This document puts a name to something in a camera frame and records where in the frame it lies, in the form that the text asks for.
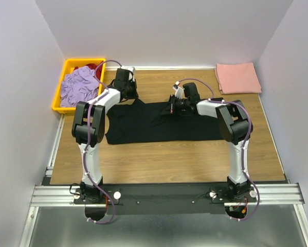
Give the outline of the black t shirt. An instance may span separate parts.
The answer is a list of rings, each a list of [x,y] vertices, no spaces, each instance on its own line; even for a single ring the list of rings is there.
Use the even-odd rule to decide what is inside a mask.
[[[222,140],[218,120],[197,114],[170,114],[167,102],[113,106],[107,113],[110,145],[170,141]]]

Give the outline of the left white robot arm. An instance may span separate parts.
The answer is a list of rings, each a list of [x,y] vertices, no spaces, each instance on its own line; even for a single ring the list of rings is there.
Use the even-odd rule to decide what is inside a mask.
[[[105,135],[105,116],[118,103],[138,98],[135,68],[122,66],[116,70],[115,79],[96,98],[80,101],[72,126],[72,136],[82,155],[83,175],[76,200],[99,203],[105,197],[100,188],[103,182],[99,167],[99,147]]]

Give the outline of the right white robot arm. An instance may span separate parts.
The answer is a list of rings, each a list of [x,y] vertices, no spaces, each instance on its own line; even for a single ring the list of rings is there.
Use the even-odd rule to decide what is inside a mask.
[[[241,101],[225,101],[211,97],[201,99],[193,82],[173,85],[175,93],[169,98],[170,114],[197,114],[218,120],[222,138],[228,142],[230,169],[227,177],[226,197],[238,201],[250,191],[247,169],[247,149],[253,125]]]

